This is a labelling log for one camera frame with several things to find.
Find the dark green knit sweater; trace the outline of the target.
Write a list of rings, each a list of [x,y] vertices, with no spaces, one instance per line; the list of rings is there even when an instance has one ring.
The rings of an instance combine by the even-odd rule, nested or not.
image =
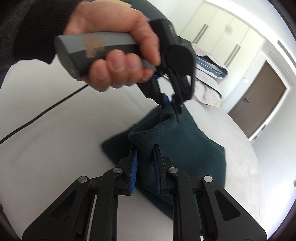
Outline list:
[[[173,218],[173,198],[157,194],[154,165],[149,160],[155,144],[174,167],[198,179],[209,175],[225,186],[225,149],[198,128],[186,108],[177,120],[170,103],[165,108],[157,106],[140,122],[106,140],[102,149],[115,165],[130,154],[131,147],[137,149],[136,187],[167,217]]]

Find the brown bedroom door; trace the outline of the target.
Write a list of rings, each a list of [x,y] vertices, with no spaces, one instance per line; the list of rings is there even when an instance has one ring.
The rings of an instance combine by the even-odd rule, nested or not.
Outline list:
[[[250,138],[274,111],[286,89],[278,74],[265,62],[248,90],[228,114]]]

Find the folded grey blue duvet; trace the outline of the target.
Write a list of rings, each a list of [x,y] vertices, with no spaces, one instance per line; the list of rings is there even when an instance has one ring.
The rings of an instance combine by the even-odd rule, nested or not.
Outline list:
[[[195,90],[193,99],[204,105],[220,107],[222,91],[219,84],[228,75],[227,67],[215,56],[192,44],[196,54]]]

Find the white bed sheet mattress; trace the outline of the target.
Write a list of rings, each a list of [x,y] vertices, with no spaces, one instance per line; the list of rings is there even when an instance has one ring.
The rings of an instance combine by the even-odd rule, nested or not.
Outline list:
[[[1,139],[84,85],[55,59],[13,65],[1,87]],[[222,109],[185,103],[198,128],[225,148],[225,189],[260,222],[262,178],[255,152]],[[87,87],[1,144],[1,204],[19,237],[78,177],[114,167],[101,143],[144,118],[156,103],[136,85]],[[117,240],[173,240],[173,221],[138,190],[120,196]]]

